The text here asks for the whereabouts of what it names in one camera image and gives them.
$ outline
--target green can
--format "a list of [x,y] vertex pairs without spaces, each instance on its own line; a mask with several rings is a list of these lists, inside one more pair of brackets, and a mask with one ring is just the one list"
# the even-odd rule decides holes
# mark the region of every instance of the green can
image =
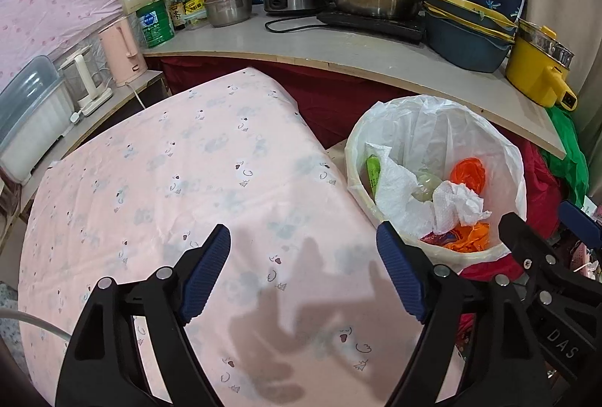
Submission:
[[136,11],[149,49],[173,38],[173,26],[169,20],[164,0],[155,1]]

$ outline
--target beige curtain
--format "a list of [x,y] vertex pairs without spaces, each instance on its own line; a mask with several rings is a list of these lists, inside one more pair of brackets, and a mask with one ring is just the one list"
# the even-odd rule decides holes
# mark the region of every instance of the beige curtain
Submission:
[[528,0],[526,19],[546,25],[574,52],[568,83],[579,96],[573,120],[588,159],[588,195],[602,203],[602,0]]

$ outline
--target white plastic storage box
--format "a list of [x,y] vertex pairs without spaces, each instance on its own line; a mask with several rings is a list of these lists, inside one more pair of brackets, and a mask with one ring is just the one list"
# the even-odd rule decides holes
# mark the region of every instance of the white plastic storage box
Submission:
[[73,113],[64,80],[46,56],[27,64],[0,93],[0,166],[25,183],[56,139],[71,127]]

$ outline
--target ribbed blue pad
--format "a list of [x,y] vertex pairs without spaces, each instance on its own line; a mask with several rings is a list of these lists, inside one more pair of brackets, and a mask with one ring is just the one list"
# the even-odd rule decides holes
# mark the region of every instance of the ribbed blue pad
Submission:
[[376,230],[376,248],[406,312],[422,322],[426,316],[422,284],[384,224]]
[[230,241],[230,231],[223,227],[186,281],[179,311],[184,324],[199,316],[205,308],[217,277],[220,276],[230,254]]

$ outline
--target green packaging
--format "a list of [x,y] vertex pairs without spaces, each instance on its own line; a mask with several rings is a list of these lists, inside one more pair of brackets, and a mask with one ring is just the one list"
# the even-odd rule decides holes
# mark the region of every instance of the green packaging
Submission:
[[136,11],[136,16],[142,26],[149,49],[173,38],[173,27],[164,0],[140,8]]
[[372,190],[372,198],[376,198],[376,186],[380,177],[380,161],[378,157],[372,155],[366,160],[366,168],[368,169],[368,179],[370,180],[370,189]]

